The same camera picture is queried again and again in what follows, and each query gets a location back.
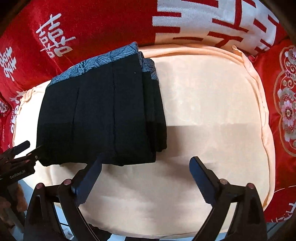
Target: black fabric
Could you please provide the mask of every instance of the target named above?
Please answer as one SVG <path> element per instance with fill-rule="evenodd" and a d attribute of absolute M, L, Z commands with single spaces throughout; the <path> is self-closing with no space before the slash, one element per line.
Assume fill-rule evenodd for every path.
<path fill-rule="evenodd" d="M 126 237 L 125 241 L 159 241 L 159 239 L 145 239 L 145 238 Z"/>
<path fill-rule="evenodd" d="M 134 54 L 49 86 L 38 120 L 40 145 L 48 155 L 39 160 L 44 166 L 88 164 L 101 152 L 110 156 L 106 164 L 155 162 L 156 151 L 166 148 L 158 81 L 142 73 Z"/>

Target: screw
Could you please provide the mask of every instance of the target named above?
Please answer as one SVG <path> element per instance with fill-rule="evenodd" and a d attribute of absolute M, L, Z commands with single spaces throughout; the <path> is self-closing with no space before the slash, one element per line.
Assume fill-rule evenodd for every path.
<path fill-rule="evenodd" d="M 255 185 L 253 184 L 253 183 L 248 183 L 248 188 L 250 188 L 250 189 L 255 189 Z"/>
<path fill-rule="evenodd" d="M 36 185 L 36 188 L 37 189 L 40 189 L 40 188 L 42 188 L 43 187 L 43 183 L 38 183 L 37 185 Z"/>
<path fill-rule="evenodd" d="M 220 183 L 223 185 L 226 185 L 228 183 L 228 181 L 226 179 L 220 179 Z"/>
<path fill-rule="evenodd" d="M 63 182 L 63 184 L 64 184 L 64 185 L 70 185 L 71 182 L 72 182 L 71 179 L 66 179 L 66 180 Z"/>

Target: red bedding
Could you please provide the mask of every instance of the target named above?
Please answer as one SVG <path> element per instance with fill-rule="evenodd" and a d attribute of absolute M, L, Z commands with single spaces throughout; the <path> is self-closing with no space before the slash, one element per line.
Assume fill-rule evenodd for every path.
<path fill-rule="evenodd" d="M 259 55 L 254 67 L 265 91 L 276 154 L 276 186 L 264 214 L 280 222 L 296 208 L 296 48 L 287 39 Z"/>
<path fill-rule="evenodd" d="M 31 0 L 0 38 L 0 151 L 12 146 L 24 91 L 82 60 L 133 41 L 236 45 L 255 56 L 284 37 L 259 0 Z"/>

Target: white chinese character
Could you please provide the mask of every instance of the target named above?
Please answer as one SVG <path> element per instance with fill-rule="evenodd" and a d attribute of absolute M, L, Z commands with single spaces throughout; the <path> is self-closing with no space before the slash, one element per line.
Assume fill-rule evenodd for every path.
<path fill-rule="evenodd" d="M 10 101 L 15 101 L 16 104 L 20 103 L 20 101 L 17 99 L 17 97 L 15 97 L 15 98 L 9 97 L 9 99 L 10 99 Z"/>
<path fill-rule="evenodd" d="M 65 45 L 66 45 L 66 42 L 76 39 L 76 37 L 71 37 L 71 38 L 66 39 L 63 36 L 63 34 L 64 34 L 63 30 L 60 28 L 55 29 L 54 31 L 50 32 L 51 30 L 53 30 L 54 28 L 56 28 L 60 25 L 60 22 L 54 23 L 54 21 L 57 20 L 60 16 L 61 16 L 60 13 L 54 17 L 51 14 L 50 19 L 44 25 L 42 25 L 42 26 L 40 25 L 40 28 L 36 31 L 36 33 L 40 33 L 39 37 L 42 37 L 42 38 L 39 38 L 39 40 L 42 43 L 42 45 L 44 46 L 44 48 L 41 49 L 40 52 L 45 50 L 50 58 L 55 57 L 54 53 L 58 57 L 62 57 L 63 54 L 72 51 L 73 49 L 71 47 L 65 46 Z M 43 28 L 49 24 L 51 24 L 51 26 L 48 28 L 47 36 L 44 36 L 46 31 L 44 31 Z"/>
<path fill-rule="evenodd" d="M 26 92 L 27 92 L 27 91 L 22 91 L 22 92 L 17 91 L 17 96 L 16 96 L 16 98 L 21 97 L 21 96 L 24 96 L 24 94 L 25 94 Z"/>
<path fill-rule="evenodd" d="M 12 81 L 15 79 L 12 76 L 13 71 L 16 69 L 16 58 L 11 57 L 12 54 L 12 48 L 6 48 L 6 51 L 3 53 L 3 55 L 0 53 L 0 65 L 4 70 L 4 74 L 7 78 L 11 78 Z"/>
<path fill-rule="evenodd" d="M 15 122 L 16 122 L 16 117 L 17 117 L 17 112 L 18 112 L 18 109 L 19 109 L 19 105 L 17 105 L 15 107 L 15 111 L 14 111 L 14 115 L 11 116 L 11 126 L 10 126 L 10 131 L 11 133 L 13 134 L 14 130 L 15 130 Z"/>
<path fill-rule="evenodd" d="M 279 221 L 284 220 L 284 217 L 281 218 L 276 218 L 276 222 L 278 223 Z"/>
<path fill-rule="evenodd" d="M 286 211 L 286 213 L 293 213 L 296 208 L 296 202 L 295 203 L 289 203 L 289 206 L 292 206 L 291 211 Z"/>
<path fill-rule="evenodd" d="M 278 20 L 259 0 L 157 0 L 157 11 L 152 17 L 155 44 L 203 43 L 228 51 L 236 45 L 256 55 L 268 50 L 276 36 Z"/>
<path fill-rule="evenodd" d="M 52 14 L 49 17 L 49 20 L 43 24 L 42 26 L 40 25 L 40 28 L 36 31 L 36 33 L 39 33 L 39 37 L 42 37 L 45 34 L 45 31 L 42 31 L 42 29 L 44 27 L 46 27 L 47 25 L 51 24 L 51 26 L 48 28 L 48 30 L 53 30 L 54 28 L 58 27 L 60 25 L 60 22 L 54 23 L 55 20 L 57 20 L 59 17 L 61 16 L 61 14 L 57 14 L 54 17 L 52 16 Z"/>
<path fill-rule="evenodd" d="M 284 218 L 284 221 L 288 220 L 290 217 L 292 217 L 292 214 L 288 214 L 288 217 Z"/>

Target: blue patterned fabric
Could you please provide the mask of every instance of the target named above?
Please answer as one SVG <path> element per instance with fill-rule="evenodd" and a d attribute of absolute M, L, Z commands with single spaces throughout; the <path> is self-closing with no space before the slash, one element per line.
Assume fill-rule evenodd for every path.
<path fill-rule="evenodd" d="M 133 42 L 129 45 L 123 46 L 121 48 L 112 50 L 108 53 L 101 54 L 99 56 L 95 56 L 89 59 L 86 59 L 70 69 L 66 70 L 65 72 L 61 73 L 60 75 L 54 77 L 47 88 L 53 84 L 56 84 L 60 81 L 67 80 L 73 77 L 77 77 L 80 75 L 85 74 L 91 69 L 99 68 L 100 66 L 104 64 L 108 64 L 114 61 L 117 61 L 119 59 L 128 57 L 133 54 L 138 54 L 140 65 L 142 66 L 143 72 L 151 72 L 151 78 L 153 80 L 157 80 L 157 74 L 156 74 L 156 68 L 154 65 L 154 62 L 152 59 L 144 58 L 144 55 L 142 52 L 139 52 L 138 44 L 136 42 Z"/>
<path fill-rule="evenodd" d="M 142 72 L 151 72 L 151 79 L 158 81 L 154 61 L 150 58 L 144 58 L 142 52 L 138 52 L 138 56 L 140 65 L 142 66 Z"/>

